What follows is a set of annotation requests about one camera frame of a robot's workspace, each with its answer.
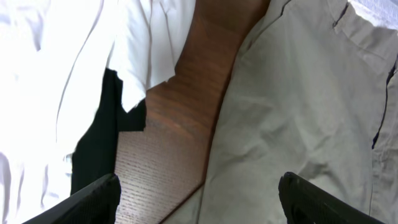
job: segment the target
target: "wooden table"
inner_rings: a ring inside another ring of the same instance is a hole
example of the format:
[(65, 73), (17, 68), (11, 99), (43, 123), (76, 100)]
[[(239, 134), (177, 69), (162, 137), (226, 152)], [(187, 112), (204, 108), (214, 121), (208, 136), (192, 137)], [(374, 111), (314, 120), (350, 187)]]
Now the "wooden table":
[(206, 175), (236, 52), (269, 0), (197, 0), (176, 76), (147, 93), (147, 127), (121, 133), (116, 223), (160, 223)]

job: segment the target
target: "wood grain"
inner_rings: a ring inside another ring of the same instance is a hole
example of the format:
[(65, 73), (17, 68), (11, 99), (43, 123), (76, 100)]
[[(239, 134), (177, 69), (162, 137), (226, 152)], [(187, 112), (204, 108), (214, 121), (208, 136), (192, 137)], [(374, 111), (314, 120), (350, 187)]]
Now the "wood grain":
[(147, 127), (121, 133), (116, 223), (159, 223), (205, 179), (236, 52), (269, 0), (197, 0), (176, 77), (147, 93)]

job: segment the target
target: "pocket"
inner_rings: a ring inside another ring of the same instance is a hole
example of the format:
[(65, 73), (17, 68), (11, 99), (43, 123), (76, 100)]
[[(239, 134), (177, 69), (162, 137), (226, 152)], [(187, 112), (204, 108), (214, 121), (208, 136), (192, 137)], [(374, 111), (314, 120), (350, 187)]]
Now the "pocket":
[(253, 27), (242, 44), (240, 56), (245, 56), (249, 51), (258, 47), (264, 37), (274, 27), (279, 26), (285, 15), (295, 5), (297, 0), (272, 0), (269, 4), (266, 15)]

